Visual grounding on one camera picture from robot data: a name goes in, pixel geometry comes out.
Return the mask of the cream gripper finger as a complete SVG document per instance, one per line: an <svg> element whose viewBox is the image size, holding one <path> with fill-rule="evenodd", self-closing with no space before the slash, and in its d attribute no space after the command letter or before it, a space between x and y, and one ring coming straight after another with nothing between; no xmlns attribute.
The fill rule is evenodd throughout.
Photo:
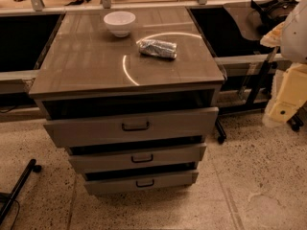
<svg viewBox="0 0 307 230"><path fill-rule="evenodd" d="M272 97L262 122L266 127L285 125L307 102L307 65L292 63L286 70L277 70L272 81Z"/></svg>

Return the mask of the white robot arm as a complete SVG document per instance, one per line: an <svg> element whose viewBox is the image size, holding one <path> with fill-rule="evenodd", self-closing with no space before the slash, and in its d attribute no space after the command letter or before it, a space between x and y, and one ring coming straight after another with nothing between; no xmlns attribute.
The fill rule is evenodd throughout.
<svg viewBox="0 0 307 230"><path fill-rule="evenodd" d="M261 38L260 44L279 46L281 56L292 63L286 71L275 72L272 97L262 118L266 127L280 127L307 102L307 0L301 0L284 22Z"/></svg>

